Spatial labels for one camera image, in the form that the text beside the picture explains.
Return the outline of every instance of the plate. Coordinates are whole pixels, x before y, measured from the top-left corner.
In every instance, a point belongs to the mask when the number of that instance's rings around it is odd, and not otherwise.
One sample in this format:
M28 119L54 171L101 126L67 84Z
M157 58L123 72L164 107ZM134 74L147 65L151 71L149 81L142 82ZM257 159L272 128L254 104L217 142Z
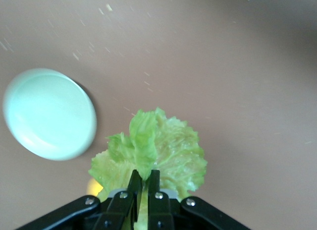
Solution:
M50 69L27 70L14 78L4 95L3 114L21 145L50 160L78 157L96 134L96 112L88 95Z

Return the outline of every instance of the lettuce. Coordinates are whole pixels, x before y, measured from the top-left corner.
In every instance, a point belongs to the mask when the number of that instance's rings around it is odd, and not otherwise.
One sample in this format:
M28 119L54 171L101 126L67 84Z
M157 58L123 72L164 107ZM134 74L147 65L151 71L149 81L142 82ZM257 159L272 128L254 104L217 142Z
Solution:
M106 200L113 189L128 186L136 169L143 181L151 170L160 170L160 187L176 191L178 199L188 197L204 183L207 161L198 145L197 132L176 117L166 118L160 108L139 110L124 133L108 137L108 149L92 158L89 174L103 190L98 194ZM136 230L147 229L147 190L144 189Z

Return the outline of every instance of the green lettuce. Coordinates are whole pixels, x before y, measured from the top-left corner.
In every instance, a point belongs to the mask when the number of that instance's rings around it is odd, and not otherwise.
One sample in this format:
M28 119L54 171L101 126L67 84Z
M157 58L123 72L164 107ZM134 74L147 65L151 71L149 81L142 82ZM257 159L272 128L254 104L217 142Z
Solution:
M160 170L160 188L176 191L178 199L190 196L204 183L207 161L198 145L197 132L176 117L166 118L160 108L139 110L124 133L108 137L108 149L92 158L89 174L103 187L98 194L106 200L110 191L128 186L136 169L146 181L151 170ZM143 190L136 230L147 229L147 190Z

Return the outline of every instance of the table surface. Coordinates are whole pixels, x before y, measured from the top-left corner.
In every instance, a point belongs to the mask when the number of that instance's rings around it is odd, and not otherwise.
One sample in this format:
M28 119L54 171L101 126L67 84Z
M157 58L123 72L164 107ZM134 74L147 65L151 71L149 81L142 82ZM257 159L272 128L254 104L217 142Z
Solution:
M91 97L98 128L57 162L0 117L0 226L86 194L105 137L160 107L199 133L195 195L254 230L317 226L317 0L0 0L0 94L21 72L62 72Z

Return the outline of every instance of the yellow object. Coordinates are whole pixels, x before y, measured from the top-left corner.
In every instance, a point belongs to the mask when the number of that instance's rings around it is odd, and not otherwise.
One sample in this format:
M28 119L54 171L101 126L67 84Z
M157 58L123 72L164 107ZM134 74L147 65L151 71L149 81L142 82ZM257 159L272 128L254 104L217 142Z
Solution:
M102 189L103 187L94 178L92 178L87 185L87 194L97 196Z

